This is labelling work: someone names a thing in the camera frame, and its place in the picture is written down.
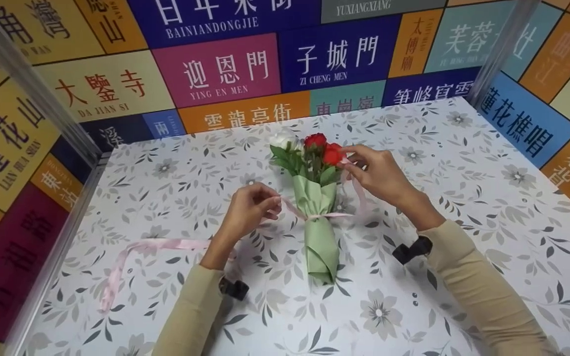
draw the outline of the pink sign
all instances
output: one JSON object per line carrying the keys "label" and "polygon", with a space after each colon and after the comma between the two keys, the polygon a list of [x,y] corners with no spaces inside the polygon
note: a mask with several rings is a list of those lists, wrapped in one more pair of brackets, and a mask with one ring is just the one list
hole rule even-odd
{"label": "pink sign", "polygon": [[29,182],[0,221],[0,342],[6,340],[65,219],[67,211]]}
{"label": "pink sign", "polygon": [[177,108],[279,94],[276,34],[152,50]]}

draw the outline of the green wrapping paper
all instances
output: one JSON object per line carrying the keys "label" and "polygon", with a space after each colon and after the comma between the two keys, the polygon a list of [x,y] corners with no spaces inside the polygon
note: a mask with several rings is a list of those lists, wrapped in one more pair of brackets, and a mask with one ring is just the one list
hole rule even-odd
{"label": "green wrapping paper", "polygon": [[[335,201],[336,183],[321,187],[303,176],[294,176],[296,205],[307,216],[330,213]],[[337,272],[339,250],[333,227],[326,217],[305,222],[307,273],[321,282],[333,283]]]}

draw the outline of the white rose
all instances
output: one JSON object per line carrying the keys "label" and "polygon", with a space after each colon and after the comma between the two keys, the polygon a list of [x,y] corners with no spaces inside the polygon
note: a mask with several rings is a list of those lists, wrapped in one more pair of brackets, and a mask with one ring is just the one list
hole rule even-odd
{"label": "white rose", "polygon": [[280,147],[282,149],[287,149],[289,146],[290,149],[298,149],[299,151],[303,150],[303,144],[300,142],[298,137],[294,131],[290,129],[282,129],[278,133],[272,135],[270,137],[270,145],[275,147]]}

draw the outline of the table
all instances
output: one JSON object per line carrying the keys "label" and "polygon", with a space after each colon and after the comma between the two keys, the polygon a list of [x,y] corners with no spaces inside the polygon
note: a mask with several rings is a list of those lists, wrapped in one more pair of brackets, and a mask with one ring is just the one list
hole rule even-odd
{"label": "table", "polygon": [[[570,200],[463,99],[337,113],[283,123],[300,137],[393,152],[416,187],[460,223],[570,356]],[[263,182],[293,196],[269,164],[267,137],[281,124],[120,146],[113,151],[59,277],[27,341],[27,355],[139,356],[154,342],[203,252],[133,254],[112,311],[98,313],[118,253],[145,238],[208,239],[231,194]],[[366,221],[334,221],[338,281],[308,279],[303,223],[283,212],[237,246],[228,266],[250,291],[226,304],[213,355],[459,356],[486,352],[443,281],[394,246],[416,239],[394,207],[369,196]],[[339,209],[355,204],[352,187]],[[375,315],[387,315],[378,322]]]}

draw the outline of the person's right hand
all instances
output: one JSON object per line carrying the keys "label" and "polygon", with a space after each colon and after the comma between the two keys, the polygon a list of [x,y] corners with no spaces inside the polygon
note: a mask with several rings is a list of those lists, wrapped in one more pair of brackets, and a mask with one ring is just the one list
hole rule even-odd
{"label": "person's right hand", "polygon": [[353,153],[348,159],[352,165],[341,168],[355,177],[374,196],[398,206],[407,196],[419,192],[407,180],[390,151],[376,151],[362,144],[342,148],[344,153]]}
{"label": "person's right hand", "polygon": [[413,187],[389,151],[358,144],[342,148],[352,165],[339,164],[360,182],[364,189],[402,210],[417,230],[440,226],[445,218],[439,214],[423,192]]}

